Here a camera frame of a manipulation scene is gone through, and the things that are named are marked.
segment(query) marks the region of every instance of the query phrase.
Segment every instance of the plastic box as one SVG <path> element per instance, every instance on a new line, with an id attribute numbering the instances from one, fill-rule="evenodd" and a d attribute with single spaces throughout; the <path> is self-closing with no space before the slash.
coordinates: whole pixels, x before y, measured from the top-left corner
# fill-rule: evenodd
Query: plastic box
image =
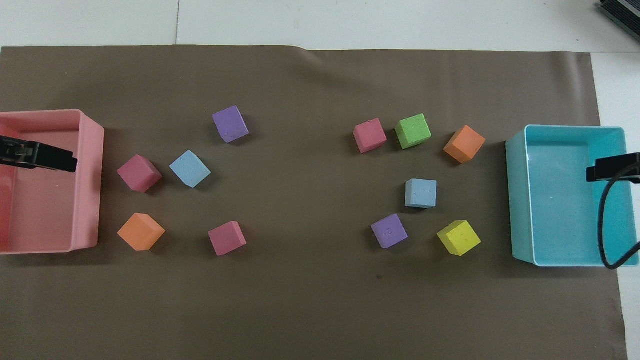
<path id="1" fill-rule="evenodd" d="M 597 214 L 606 182 L 588 183 L 598 158 L 625 154 L 619 127 L 528 125 L 506 142 L 513 256 L 538 266 L 603 266 Z M 604 242 L 610 262 L 636 243 L 630 184 L 607 199 Z M 637 265 L 638 255 L 626 265 Z"/>
<path id="2" fill-rule="evenodd" d="M 75 173 L 0 165 L 0 254 L 98 242 L 104 129 L 80 110 L 0 113 L 0 135 L 73 151 Z"/>

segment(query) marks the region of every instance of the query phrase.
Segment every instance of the purple cube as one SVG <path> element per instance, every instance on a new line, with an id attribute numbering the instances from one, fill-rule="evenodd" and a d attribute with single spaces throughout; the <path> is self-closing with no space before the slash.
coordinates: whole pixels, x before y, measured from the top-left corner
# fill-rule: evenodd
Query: purple cube
<path id="1" fill-rule="evenodd" d="M 408 238 L 398 214 L 389 215 L 371 226 L 383 249 L 387 249 Z"/>
<path id="2" fill-rule="evenodd" d="M 237 106 L 231 106 L 212 116 L 222 140 L 226 143 L 230 143 L 249 133 Z"/>

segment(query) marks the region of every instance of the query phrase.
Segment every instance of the orange cube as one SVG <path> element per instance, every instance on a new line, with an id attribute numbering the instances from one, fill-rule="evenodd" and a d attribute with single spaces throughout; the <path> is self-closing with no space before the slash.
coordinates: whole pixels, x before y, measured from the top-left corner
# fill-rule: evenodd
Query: orange cube
<path id="1" fill-rule="evenodd" d="M 474 158 L 486 139 L 467 125 L 458 130 L 444 147 L 444 151 L 459 163 L 464 164 Z"/>
<path id="2" fill-rule="evenodd" d="M 118 231 L 118 235 L 135 251 L 151 249 L 164 229 L 147 214 L 135 213 Z"/>

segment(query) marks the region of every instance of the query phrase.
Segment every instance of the white tile floor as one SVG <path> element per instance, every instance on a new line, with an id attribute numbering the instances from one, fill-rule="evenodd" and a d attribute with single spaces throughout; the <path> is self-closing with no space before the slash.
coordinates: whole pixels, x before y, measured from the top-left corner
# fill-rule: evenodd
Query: white tile floor
<path id="1" fill-rule="evenodd" d="M 640 151 L 640 42 L 597 13 L 596 2 L 0 0 L 0 46 L 231 44 L 598 53 L 593 74 L 602 125 L 624 127 L 629 151 Z M 640 229 L 640 186 L 633 189 Z M 618 275 L 629 359 L 640 359 L 640 268 L 624 268 Z"/>

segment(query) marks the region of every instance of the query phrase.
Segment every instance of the yellow cube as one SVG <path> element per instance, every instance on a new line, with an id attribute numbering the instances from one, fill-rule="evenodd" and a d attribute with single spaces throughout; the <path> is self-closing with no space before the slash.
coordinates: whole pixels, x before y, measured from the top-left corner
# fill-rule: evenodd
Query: yellow cube
<path id="1" fill-rule="evenodd" d="M 466 220 L 452 222 L 438 232 L 438 237 L 451 254 L 458 256 L 466 254 L 480 243 L 480 238 Z"/>

